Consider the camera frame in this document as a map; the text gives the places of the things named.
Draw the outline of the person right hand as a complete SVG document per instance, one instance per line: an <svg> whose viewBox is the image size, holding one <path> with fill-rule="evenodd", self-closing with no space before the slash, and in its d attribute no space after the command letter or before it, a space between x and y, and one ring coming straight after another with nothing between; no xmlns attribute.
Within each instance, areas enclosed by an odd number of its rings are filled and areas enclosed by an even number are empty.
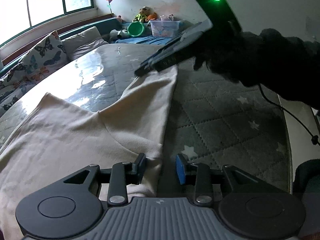
<svg viewBox="0 0 320 240"><path fill-rule="evenodd" d="M285 100L319 109L319 42L284 37L275 29L242 32L200 48L194 69L212 72L246 87L264 85Z"/></svg>

